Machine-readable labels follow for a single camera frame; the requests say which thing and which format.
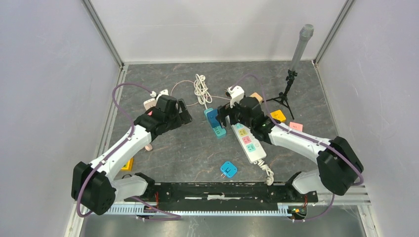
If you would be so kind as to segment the beige dragon cube socket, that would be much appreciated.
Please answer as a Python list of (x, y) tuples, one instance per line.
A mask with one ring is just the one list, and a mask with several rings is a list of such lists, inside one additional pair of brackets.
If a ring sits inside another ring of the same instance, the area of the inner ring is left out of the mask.
[(259, 95), (257, 92), (252, 93), (249, 97), (253, 104), (258, 103), (260, 105), (263, 102), (263, 97)]

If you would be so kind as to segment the dark blue cube socket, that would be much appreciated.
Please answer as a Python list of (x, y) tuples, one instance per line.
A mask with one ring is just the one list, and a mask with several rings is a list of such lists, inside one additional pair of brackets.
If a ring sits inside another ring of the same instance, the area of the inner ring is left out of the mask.
[(212, 128), (216, 128), (220, 126), (219, 121), (217, 120), (218, 111), (217, 110), (211, 110), (206, 113), (207, 119), (211, 125)]

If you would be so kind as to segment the teal power strip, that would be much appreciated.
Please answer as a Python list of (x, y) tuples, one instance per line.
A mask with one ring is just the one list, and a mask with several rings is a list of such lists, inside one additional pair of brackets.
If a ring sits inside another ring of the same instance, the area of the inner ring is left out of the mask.
[(218, 111), (213, 108), (208, 108), (204, 110), (204, 115), (207, 118), (212, 130), (214, 131), (216, 137), (221, 139), (226, 136), (225, 128), (221, 127), (220, 122), (216, 119)]

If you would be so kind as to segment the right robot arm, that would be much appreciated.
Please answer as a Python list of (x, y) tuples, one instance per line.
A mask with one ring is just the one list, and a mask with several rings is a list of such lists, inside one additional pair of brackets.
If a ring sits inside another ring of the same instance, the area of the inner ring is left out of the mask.
[(258, 141), (289, 149), (317, 165), (309, 172), (292, 176), (285, 188), (286, 197), (299, 201), (313, 191), (329, 191), (343, 196), (351, 186), (361, 185), (364, 170), (348, 141), (316, 137), (295, 129), (266, 115), (254, 97), (244, 97), (233, 105), (217, 108), (217, 121), (226, 126), (242, 124)]

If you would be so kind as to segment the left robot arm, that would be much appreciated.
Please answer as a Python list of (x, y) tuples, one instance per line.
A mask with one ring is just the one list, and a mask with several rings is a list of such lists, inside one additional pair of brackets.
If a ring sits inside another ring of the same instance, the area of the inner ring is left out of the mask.
[(192, 121), (183, 99), (161, 95), (155, 106), (137, 117), (131, 128), (109, 150), (90, 163), (79, 162), (73, 170), (71, 196), (80, 217), (81, 206), (102, 215), (114, 202), (137, 196), (150, 201), (155, 187), (138, 176), (115, 179), (121, 168), (158, 136)]

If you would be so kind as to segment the yellow object behind arm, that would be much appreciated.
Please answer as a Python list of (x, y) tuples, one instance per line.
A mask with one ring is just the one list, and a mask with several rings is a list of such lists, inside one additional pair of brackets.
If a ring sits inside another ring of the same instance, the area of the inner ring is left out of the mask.
[(134, 158), (130, 158), (127, 163), (121, 168), (121, 171), (132, 171)]

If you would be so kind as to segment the pink cube socket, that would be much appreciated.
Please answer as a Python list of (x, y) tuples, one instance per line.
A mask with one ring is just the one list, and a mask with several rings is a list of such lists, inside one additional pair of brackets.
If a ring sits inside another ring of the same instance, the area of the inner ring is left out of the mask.
[(289, 127), (297, 131), (303, 131), (303, 125), (300, 123), (290, 122)]

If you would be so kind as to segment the yellow cube socket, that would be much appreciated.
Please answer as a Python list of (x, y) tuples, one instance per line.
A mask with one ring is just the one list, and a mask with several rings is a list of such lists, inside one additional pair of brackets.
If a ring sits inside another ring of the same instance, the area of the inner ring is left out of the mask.
[(271, 117), (275, 120), (280, 121), (281, 123), (286, 122), (286, 116), (283, 114), (281, 110), (276, 110), (270, 113)]

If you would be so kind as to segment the light blue adapter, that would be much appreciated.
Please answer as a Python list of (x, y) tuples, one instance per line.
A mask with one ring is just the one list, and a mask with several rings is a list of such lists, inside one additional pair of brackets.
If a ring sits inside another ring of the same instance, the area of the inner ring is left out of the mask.
[(236, 173), (238, 172), (237, 167), (230, 161), (226, 161), (221, 167), (220, 167), (221, 177), (225, 178), (233, 178)]

